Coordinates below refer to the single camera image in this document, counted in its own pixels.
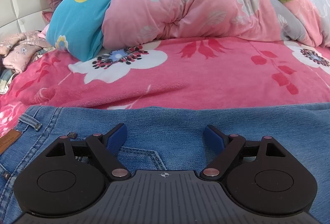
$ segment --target jeans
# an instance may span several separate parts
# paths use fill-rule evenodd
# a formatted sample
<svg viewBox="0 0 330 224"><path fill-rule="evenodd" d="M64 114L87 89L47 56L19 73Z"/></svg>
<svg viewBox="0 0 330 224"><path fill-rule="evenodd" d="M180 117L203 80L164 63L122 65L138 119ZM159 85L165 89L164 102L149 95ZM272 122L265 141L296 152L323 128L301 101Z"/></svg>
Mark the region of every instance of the jeans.
<svg viewBox="0 0 330 224"><path fill-rule="evenodd" d="M310 213L321 223L330 223L330 103L222 110L32 106L15 128L22 136L0 156L0 175L7 175L0 177L0 220L10 224L19 217L14 180L58 136L75 132L76 140L83 140L93 133L105 134L121 122L127 126L128 138L118 159L131 172L192 169L199 173L215 157L202 136L207 124L247 140L273 136L316 178L318 194Z"/></svg>

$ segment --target blue blanket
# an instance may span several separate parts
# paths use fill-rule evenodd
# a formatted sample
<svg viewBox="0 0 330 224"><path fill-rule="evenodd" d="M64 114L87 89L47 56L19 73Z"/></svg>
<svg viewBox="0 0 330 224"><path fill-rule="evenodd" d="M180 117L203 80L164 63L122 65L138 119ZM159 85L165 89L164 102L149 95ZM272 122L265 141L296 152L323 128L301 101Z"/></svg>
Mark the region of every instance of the blue blanket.
<svg viewBox="0 0 330 224"><path fill-rule="evenodd" d="M61 51L80 61L95 57L103 42L101 26L111 0L63 0L56 8L46 35Z"/></svg>

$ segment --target folded pink blanket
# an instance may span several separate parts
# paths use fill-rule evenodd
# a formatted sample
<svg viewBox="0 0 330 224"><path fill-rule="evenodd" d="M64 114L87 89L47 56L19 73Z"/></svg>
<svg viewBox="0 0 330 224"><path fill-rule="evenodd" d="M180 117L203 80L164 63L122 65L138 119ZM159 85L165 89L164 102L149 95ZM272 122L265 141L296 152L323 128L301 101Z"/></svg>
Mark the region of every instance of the folded pink blanket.
<svg viewBox="0 0 330 224"><path fill-rule="evenodd" d="M39 34L38 31L14 34L1 42L0 54L5 56L3 66L22 73L37 51L51 47L45 39L38 37Z"/></svg>

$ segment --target ribbed gray surface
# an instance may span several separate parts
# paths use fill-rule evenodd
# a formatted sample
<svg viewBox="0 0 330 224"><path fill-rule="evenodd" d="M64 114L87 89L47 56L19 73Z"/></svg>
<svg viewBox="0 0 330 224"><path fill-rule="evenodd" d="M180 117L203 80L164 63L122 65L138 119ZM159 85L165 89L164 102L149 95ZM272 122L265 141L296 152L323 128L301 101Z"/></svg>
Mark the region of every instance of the ribbed gray surface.
<svg viewBox="0 0 330 224"><path fill-rule="evenodd" d="M307 213L295 217L254 215L232 202L221 185L193 171L137 171L110 184L91 208L75 216L43 219L25 214L15 224L314 224Z"/></svg>

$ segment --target white padded headboard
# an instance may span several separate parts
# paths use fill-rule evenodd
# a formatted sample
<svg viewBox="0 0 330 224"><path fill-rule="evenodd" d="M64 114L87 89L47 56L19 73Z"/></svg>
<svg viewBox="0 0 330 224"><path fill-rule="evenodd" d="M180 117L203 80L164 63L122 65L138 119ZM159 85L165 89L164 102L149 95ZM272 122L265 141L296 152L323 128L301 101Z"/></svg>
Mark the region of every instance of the white padded headboard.
<svg viewBox="0 0 330 224"><path fill-rule="evenodd" d="M46 0L0 0L0 40L5 36L43 30L42 11L50 11Z"/></svg>

